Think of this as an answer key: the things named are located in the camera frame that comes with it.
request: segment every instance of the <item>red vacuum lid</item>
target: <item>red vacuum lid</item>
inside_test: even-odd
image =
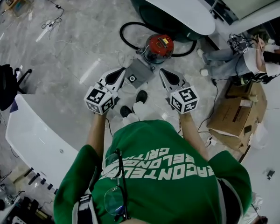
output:
[[[150,37],[149,47],[152,53],[170,57],[174,44],[167,35],[153,35]]]

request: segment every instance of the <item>black chair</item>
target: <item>black chair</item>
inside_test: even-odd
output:
[[[29,69],[26,71],[20,80],[17,81],[16,72],[19,70],[19,68],[16,68],[13,72],[13,68],[11,68],[9,64],[0,66],[0,109],[2,111],[11,106],[18,91],[25,94],[20,88],[20,84],[32,70]]]

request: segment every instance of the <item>sneaker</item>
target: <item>sneaker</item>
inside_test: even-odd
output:
[[[136,97],[136,103],[141,101],[142,103],[145,104],[145,102],[147,101],[147,93],[146,91],[139,91],[139,93],[137,94],[137,97]]]
[[[197,49],[197,54],[198,54],[198,56],[202,59],[203,63],[206,64],[206,62],[205,62],[204,59],[203,59],[204,51],[201,50],[201,49]]]
[[[131,109],[129,107],[127,107],[126,105],[124,105],[123,107],[121,107],[120,109],[120,114],[123,118],[126,118],[129,114],[133,113],[131,111]]]
[[[207,77],[209,76],[209,71],[207,69],[201,69],[200,70],[200,74],[203,76],[203,77]]]

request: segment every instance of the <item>green t-shirt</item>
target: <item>green t-shirt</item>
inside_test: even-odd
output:
[[[141,121],[118,130],[107,152],[122,152],[129,217],[148,223],[221,223],[217,178],[236,191],[243,212],[252,201],[250,178],[229,152],[206,161],[166,121]],[[55,198],[57,224],[71,224],[72,209],[101,162],[84,146]],[[105,193],[116,182],[100,177],[91,191],[99,223],[114,223],[105,210]]]

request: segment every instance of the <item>eyeglasses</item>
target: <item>eyeglasses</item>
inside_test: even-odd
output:
[[[125,172],[123,169],[122,155],[119,149],[105,160],[105,169],[103,175],[111,180],[116,180],[117,185],[105,193],[104,203],[106,211],[115,216],[114,220],[118,221],[120,217],[124,220],[129,219],[127,214],[127,191]]]

